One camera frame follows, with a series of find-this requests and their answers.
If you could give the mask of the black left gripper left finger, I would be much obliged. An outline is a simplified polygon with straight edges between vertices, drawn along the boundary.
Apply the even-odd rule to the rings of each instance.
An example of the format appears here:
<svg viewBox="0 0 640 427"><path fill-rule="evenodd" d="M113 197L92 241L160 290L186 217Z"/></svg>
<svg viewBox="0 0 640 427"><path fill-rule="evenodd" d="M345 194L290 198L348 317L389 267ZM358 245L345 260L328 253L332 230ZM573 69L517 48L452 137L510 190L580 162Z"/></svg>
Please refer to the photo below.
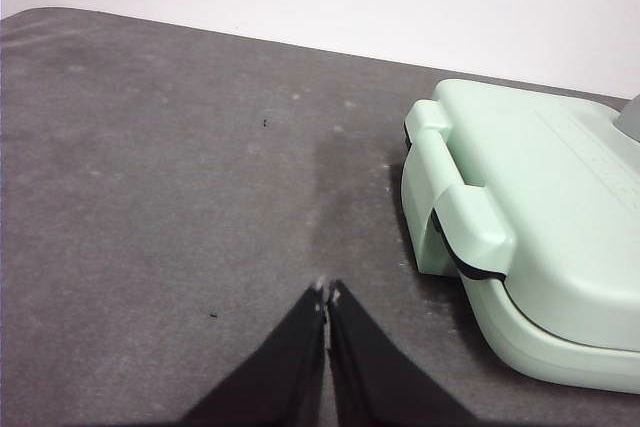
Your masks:
<svg viewBox="0 0 640 427"><path fill-rule="evenodd" d="M324 286L309 286L264 342L180 420L183 426L316 426Z"/></svg>

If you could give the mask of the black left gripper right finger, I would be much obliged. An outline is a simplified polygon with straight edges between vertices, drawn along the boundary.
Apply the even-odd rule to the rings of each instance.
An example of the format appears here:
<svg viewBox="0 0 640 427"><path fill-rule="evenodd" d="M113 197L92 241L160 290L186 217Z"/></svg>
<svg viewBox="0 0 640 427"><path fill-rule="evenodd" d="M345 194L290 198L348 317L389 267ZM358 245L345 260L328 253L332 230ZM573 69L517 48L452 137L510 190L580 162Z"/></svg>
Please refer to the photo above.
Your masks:
<svg viewBox="0 0 640 427"><path fill-rule="evenodd" d="M330 284L330 358L341 426L472 426L475 416L386 336L345 283Z"/></svg>

